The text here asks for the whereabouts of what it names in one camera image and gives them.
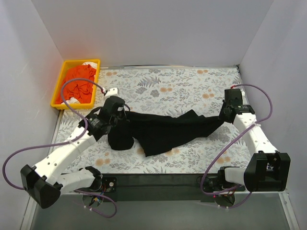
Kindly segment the black t shirt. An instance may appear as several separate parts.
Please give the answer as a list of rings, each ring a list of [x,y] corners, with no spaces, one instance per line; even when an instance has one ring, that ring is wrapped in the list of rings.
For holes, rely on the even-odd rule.
[[[127,119],[111,128],[108,143],[113,150],[129,150],[136,139],[146,157],[206,138],[224,123],[218,116],[205,117],[194,110],[179,117],[127,112]]]

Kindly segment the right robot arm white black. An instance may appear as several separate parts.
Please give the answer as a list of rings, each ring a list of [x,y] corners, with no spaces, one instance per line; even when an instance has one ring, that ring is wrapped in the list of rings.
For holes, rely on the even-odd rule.
[[[218,171],[218,187],[226,191],[237,184],[243,185],[250,192],[284,191],[290,168],[290,156],[279,152],[268,140],[253,108],[243,103],[240,89],[225,90],[220,115],[226,122],[233,124],[243,136],[251,158],[244,168],[221,167]]]

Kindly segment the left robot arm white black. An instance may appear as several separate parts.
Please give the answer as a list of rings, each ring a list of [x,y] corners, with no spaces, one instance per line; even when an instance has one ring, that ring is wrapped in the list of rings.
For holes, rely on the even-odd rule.
[[[102,174],[92,166],[78,172],[64,174],[65,169],[87,148],[108,134],[118,122],[126,119],[125,101],[110,96],[102,107],[92,110],[79,122],[67,139],[68,143],[58,147],[34,166],[21,169],[24,190],[45,209],[53,205],[61,195],[84,188],[91,192],[102,186]]]

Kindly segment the floral table cloth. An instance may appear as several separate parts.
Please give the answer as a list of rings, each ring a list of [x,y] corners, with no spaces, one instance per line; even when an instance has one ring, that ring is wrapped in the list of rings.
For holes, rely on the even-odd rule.
[[[214,131],[224,91],[240,84],[236,68],[103,69],[99,85],[117,88],[129,106],[127,119],[86,149],[66,169],[87,166],[101,173],[216,173],[245,167],[250,153],[230,123]]]

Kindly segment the yellow plastic bin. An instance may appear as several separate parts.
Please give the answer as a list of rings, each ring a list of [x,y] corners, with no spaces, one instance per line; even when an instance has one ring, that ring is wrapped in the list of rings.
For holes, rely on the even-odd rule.
[[[51,99],[51,107],[91,109],[94,106],[96,85],[100,72],[99,59],[65,60]]]

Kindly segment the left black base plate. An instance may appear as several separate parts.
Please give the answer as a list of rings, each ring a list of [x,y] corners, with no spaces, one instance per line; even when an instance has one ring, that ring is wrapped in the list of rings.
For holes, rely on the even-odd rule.
[[[97,192],[101,193],[114,193],[117,189],[117,178],[116,177],[103,177],[101,185]]]

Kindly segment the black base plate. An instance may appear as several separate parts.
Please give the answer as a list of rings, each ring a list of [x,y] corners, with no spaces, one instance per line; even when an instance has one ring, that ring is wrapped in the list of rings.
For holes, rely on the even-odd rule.
[[[103,177],[101,185],[97,192],[101,193],[114,193],[117,189],[117,178],[116,177]]]
[[[230,187],[232,187],[230,183],[218,179],[216,175],[207,175],[202,185],[203,191],[207,193],[222,191]]]

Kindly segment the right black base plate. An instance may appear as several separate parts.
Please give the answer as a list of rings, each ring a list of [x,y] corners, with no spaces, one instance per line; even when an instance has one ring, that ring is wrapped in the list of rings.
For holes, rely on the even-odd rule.
[[[216,175],[207,175],[202,185],[203,191],[207,193],[222,191],[230,187],[232,187],[230,183],[218,179]]]

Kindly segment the aluminium frame rail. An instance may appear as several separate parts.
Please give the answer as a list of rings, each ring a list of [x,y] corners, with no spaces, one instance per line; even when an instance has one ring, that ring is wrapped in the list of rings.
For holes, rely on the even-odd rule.
[[[299,225],[297,223],[295,213],[293,210],[293,207],[291,205],[291,201],[289,199],[289,194],[288,193],[279,193],[280,201],[283,206],[283,211],[285,213],[289,228],[291,230],[299,230]]]

